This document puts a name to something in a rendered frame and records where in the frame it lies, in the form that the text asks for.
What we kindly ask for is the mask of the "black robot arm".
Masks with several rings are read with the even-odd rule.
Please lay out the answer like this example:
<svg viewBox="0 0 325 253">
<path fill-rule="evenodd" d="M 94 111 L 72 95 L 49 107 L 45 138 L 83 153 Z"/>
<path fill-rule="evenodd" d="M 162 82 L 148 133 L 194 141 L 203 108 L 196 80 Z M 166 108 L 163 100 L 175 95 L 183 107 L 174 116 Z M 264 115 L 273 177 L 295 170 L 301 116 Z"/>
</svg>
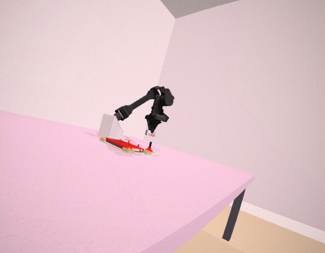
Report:
<svg viewBox="0 0 325 253">
<path fill-rule="evenodd" d="M 158 90 L 160 90 L 161 95 L 159 94 Z M 141 104 L 145 103 L 149 99 L 154 99 L 153 104 L 163 107 L 163 106 L 171 106 L 173 104 L 175 98 L 172 95 L 170 89 L 166 89 L 163 86 L 162 87 L 155 86 L 155 87 L 152 87 L 144 97 L 140 98 L 136 102 L 134 102 L 130 105 L 122 106 L 122 107 L 118 108 L 117 110 L 115 110 L 115 114 L 113 114 L 113 115 L 116 116 L 118 121 L 119 120 L 123 121 L 126 118 L 128 118 L 130 116 L 130 114 L 132 114 L 132 112 L 135 108 L 137 108 Z"/>
</svg>

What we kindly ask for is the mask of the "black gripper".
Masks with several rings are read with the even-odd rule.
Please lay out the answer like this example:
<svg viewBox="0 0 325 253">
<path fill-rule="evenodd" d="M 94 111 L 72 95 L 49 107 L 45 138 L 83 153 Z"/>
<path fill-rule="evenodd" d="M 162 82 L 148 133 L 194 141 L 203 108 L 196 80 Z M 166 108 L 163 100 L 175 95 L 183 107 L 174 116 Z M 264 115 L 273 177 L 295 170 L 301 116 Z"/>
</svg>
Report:
<svg viewBox="0 0 325 253">
<path fill-rule="evenodd" d="M 162 122 L 165 122 L 166 117 L 161 115 L 161 112 L 163 111 L 163 107 L 159 105 L 153 105 L 151 107 L 152 111 L 150 114 L 145 116 L 145 119 L 147 120 L 148 129 L 151 131 L 151 133 L 154 132 L 157 125 Z"/>
</svg>

